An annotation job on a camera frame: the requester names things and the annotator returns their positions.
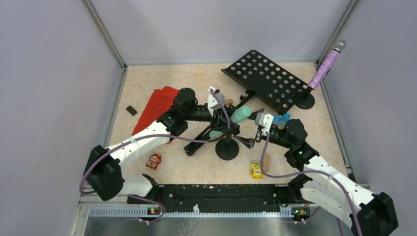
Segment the black round mic stand front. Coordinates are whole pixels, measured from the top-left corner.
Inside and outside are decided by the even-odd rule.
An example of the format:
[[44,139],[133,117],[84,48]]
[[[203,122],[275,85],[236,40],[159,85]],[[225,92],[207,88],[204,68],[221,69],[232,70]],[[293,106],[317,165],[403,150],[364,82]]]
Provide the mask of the black round mic stand front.
[[238,143],[233,140],[232,134],[227,134],[225,138],[217,142],[215,146],[217,156],[225,161],[233,160],[239,153]]

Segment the green microphone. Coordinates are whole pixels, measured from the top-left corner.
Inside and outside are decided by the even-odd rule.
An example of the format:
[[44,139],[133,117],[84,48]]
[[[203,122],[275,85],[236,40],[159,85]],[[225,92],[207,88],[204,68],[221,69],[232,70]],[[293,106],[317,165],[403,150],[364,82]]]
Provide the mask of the green microphone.
[[[242,107],[238,108],[230,116],[230,121],[233,122],[233,123],[240,123],[240,122],[243,122],[246,119],[248,119],[251,114],[252,114],[252,111],[248,106],[242,106]],[[215,137],[218,137],[221,134],[222,134],[222,132],[220,132],[220,131],[211,131],[209,133],[209,137],[210,138],[215,138]]]

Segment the black music stand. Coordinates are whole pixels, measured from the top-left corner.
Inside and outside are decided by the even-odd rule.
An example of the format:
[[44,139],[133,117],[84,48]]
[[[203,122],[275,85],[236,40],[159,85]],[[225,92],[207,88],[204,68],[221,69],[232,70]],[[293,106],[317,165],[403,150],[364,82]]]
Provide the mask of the black music stand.
[[[296,99],[294,95],[308,88],[307,83],[270,61],[256,50],[248,52],[239,61],[223,69],[222,72],[243,86],[247,92],[247,96],[242,95],[240,97],[241,102],[236,107],[231,106],[227,108],[228,112],[232,112],[232,114],[238,108],[244,106],[245,102],[253,96],[266,103],[279,115],[286,114],[295,105]],[[233,140],[237,143],[239,141],[234,139],[234,136],[255,138],[258,129],[258,126],[255,124],[255,118],[258,113],[263,113],[263,111],[253,112],[243,122],[231,122],[231,128],[226,132],[222,132],[219,138],[214,141],[217,143],[225,138],[227,134],[232,134]],[[197,140],[210,141],[209,132],[210,126],[197,137]]]

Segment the red sheet music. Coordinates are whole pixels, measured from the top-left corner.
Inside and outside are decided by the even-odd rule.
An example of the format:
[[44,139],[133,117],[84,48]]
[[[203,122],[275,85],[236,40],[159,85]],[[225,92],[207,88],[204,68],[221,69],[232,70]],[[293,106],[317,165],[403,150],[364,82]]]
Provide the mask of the red sheet music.
[[173,99],[177,95],[178,91],[178,89],[169,86],[165,86],[162,89],[155,89],[150,96],[144,111],[139,117],[131,135],[134,136],[143,131],[162,114],[168,111],[171,108]]

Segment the purple glitter microphone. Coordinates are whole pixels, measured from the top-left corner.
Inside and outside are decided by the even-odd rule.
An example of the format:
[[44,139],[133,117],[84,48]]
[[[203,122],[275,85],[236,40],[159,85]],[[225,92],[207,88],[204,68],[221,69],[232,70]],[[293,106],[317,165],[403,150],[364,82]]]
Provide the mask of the purple glitter microphone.
[[336,62],[339,55],[345,50],[346,46],[347,46],[347,43],[345,40],[340,39],[334,42],[331,50],[326,55],[325,59],[322,61],[322,63],[318,67],[315,75],[309,82],[308,87],[310,89],[315,90],[320,85],[321,81],[328,74],[332,65]]

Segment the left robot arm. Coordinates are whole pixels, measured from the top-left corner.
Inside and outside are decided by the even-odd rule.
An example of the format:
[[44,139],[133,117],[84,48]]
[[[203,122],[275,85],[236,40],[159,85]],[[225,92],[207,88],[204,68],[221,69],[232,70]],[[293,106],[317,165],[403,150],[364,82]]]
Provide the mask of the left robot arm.
[[227,127],[231,128],[220,90],[210,87],[208,102],[199,105],[193,89],[180,89],[170,108],[144,130],[116,145],[98,145],[91,150],[79,185],[80,193],[89,194],[84,190],[87,183],[92,188],[90,193],[97,194],[103,201],[122,194],[139,196],[145,203],[154,202],[158,195],[157,183],[145,174],[123,177],[123,170],[154,148],[174,139],[183,140],[181,135],[189,121],[214,123],[221,118],[225,118]]

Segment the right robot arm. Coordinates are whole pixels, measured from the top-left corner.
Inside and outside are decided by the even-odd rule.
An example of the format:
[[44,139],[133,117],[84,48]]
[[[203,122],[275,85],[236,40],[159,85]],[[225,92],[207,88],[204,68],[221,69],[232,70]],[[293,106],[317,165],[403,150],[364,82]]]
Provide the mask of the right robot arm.
[[298,170],[288,183],[293,202],[316,204],[345,223],[356,236],[388,236],[397,229],[392,198],[385,192],[373,193],[346,177],[312,148],[306,137],[301,120],[291,119],[282,129],[259,124],[255,138],[237,139],[250,148],[264,140],[288,149],[284,156]]

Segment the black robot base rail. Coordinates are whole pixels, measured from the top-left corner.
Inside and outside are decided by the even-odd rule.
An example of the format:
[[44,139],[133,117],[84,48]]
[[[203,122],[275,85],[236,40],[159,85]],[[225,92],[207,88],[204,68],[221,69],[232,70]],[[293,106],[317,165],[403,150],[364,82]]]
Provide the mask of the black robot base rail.
[[312,204],[286,184],[166,184],[152,189],[145,197],[163,205],[168,213],[280,212],[309,215]]

